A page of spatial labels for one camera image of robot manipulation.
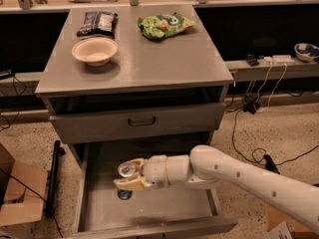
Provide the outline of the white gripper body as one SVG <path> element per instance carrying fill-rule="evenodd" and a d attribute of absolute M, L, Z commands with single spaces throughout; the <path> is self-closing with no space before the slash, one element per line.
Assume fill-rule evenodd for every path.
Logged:
<path fill-rule="evenodd" d="M 168 187 L 166 175 L 166 155 L 155 155 L 144 164 L 143 175 L 152 187 Z"/>

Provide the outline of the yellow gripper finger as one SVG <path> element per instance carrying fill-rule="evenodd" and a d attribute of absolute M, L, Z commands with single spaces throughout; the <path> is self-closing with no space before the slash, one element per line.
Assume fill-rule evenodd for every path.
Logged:
<path fill-rule="evenodd" d="M 143 174 L 144 166 L 147 160 L 144 158 L 135 158 L 129 161 L 130 175 L 134 175 L 136 173 Z"/>
<path fill-rule="evenodd" d="M 152 186 L 144 177 L 139 175 L 137 177 L 116 179 L 114 184 L 117 189 L 127 191 L 142 191 Z"/>

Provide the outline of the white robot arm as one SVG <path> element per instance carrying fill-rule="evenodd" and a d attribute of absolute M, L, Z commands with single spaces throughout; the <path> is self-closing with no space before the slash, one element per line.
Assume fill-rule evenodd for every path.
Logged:
<path fill-rule="evenodd" d="M 114 181 L 119 190 L 141 191 L 183 184 L 208 189 L 228 181 L 319 234 L 319 188 L 242 162 L 209 145 L 197 145 L 189 154 L 135 158 L 118 166 Z"/>

